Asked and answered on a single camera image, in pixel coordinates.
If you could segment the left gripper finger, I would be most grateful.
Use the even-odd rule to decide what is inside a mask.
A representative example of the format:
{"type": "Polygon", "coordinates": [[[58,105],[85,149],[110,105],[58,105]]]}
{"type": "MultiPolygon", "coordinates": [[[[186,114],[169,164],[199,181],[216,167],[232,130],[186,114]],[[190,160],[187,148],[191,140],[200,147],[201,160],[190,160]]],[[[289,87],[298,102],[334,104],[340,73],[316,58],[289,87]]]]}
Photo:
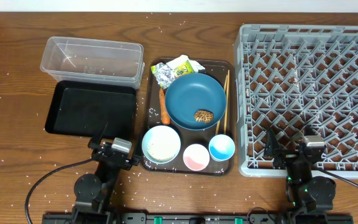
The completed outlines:
{"type": "Polygon", "coordinates": [[[104,132],[108,126],[106,123],[88,142],[89,146],[100,146],[100,142],[103,138],[104,132]]]}
{"type": "Polygon", "coordinates": [[[143,140],[144,134],[143,132],[139,133],[136,145],[135,145],[135,149],[134,149],[134,155],[133,157],[142,157],[143,152],[142,152],[142,140],[143,140]]]}

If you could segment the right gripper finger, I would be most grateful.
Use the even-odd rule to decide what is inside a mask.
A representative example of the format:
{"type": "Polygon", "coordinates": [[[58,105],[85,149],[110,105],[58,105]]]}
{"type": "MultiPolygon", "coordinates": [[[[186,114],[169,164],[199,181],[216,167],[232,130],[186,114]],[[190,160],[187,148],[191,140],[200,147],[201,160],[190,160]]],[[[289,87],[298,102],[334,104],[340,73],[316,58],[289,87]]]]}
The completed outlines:
{"type": "Polygon", "coordinates": [[[267,128],[267,142],[265,144],[265,156],[277,156],[281,153],[281,147],[271,128],[267,128]]]}
{"type": "Polygon", "coordinates": [[[296,131],[294,134],[290,135],[288,143],[295,144],[311,144],[316,141],[316,135],[310,126],[304,126],[299,131],[296,131]]]}

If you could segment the light blue rice bowl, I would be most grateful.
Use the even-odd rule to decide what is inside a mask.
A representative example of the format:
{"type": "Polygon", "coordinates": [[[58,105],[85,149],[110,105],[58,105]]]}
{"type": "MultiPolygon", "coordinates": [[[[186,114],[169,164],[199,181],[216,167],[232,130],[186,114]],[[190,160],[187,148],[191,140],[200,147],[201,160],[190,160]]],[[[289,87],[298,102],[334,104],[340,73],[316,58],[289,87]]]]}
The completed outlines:
{"type": "Polygon", "coordinates": [[[169,126],[155,126],[149,129],[141,144],[143,155],[156,164],[174,160],[181,149],[179,134],[169,126]]]}

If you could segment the blue cup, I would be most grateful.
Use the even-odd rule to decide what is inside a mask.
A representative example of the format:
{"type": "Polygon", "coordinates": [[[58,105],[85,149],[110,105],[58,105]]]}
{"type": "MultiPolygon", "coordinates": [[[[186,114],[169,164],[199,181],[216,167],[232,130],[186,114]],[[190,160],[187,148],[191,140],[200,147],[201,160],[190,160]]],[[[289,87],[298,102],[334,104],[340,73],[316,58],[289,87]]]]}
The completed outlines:
{"type": "Polygon", "coordinates": [[[236,147],[234,141],[229,136],[218,134],[210,140],[208,149],[214,161],[222,162],[234,155],[236,147]]]}

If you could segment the pink cup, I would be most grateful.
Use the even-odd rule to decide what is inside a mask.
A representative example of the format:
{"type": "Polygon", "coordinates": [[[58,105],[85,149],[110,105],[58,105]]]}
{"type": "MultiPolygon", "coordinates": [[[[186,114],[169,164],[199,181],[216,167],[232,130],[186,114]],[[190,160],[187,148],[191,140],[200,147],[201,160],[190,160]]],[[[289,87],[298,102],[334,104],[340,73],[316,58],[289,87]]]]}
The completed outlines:
{"type": "Polygon", "coordinates": [[[188,146],[183,153],[183,162],[192,171],[205,169],[210,161],[208,150],[200,144],[188,146]]]}

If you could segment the brown mushroom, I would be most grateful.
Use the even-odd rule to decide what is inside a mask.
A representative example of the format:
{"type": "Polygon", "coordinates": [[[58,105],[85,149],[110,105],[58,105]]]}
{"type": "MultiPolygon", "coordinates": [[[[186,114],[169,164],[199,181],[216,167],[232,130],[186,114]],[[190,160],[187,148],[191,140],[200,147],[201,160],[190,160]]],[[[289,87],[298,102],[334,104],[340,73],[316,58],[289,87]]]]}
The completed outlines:
{"type": "Polygon", "coordinates": [[[194,119],[196,122],[202,122],[202,123],[210,123],[214,119],[214,114],[207,110],[198,110],[194,114],[194,119]]]}

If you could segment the blue plate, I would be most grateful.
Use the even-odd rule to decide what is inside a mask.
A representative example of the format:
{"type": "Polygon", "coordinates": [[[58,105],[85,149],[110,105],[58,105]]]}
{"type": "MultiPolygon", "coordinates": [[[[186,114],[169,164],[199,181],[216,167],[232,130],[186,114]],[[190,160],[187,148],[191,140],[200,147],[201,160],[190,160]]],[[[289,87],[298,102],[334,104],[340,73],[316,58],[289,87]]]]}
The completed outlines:
{"type": "Polygon", "coordinates": [[[165,106],[170,119],[178,126],[199,131],[217,123],[217,98],[223,86],[214,77],[203,73],[191,73],[177,78],[167,89],[165,106]],[[207,110],[214,114],[212,122],[196,122],[194,114],[207,110]]]}

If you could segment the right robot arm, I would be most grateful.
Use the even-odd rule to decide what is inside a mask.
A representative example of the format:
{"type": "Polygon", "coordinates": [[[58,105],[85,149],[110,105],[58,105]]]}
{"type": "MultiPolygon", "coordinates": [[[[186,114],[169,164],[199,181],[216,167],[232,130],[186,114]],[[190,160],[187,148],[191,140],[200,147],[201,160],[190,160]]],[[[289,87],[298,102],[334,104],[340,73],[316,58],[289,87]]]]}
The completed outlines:
{"type": "Polygon", "coordinates": [[[273,130],[267,128],[264,156],[273,159],[274,168],[287,172],[286,191],[293,208],[280,214],[275,223],[327,223],[327,211],[333,209],[336,183],[314,176],[312,166],[321,161],[326,143],[307,127],[294,150],[280,146],[273,130]]]}

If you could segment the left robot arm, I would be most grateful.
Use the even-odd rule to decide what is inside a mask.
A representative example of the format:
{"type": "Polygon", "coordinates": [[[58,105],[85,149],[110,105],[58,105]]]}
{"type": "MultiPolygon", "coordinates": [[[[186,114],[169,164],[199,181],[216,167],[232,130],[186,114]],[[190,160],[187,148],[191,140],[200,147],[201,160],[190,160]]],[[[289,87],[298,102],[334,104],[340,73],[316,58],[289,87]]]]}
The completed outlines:
{"type": "Polygon", "coordinates": [[[109,208],[110,198],[121,170],[130,170],[141,159],[140,152],[129,158],[132,143],[120,138],[102,143],[107,126],[103,126],[88,143],[92,150],[91,160],[98,162],[93,174],[85,174],[77,179],[74,186],[76,196],[70,223],[117,223],[121,220],[117,211],[109,208]]]}

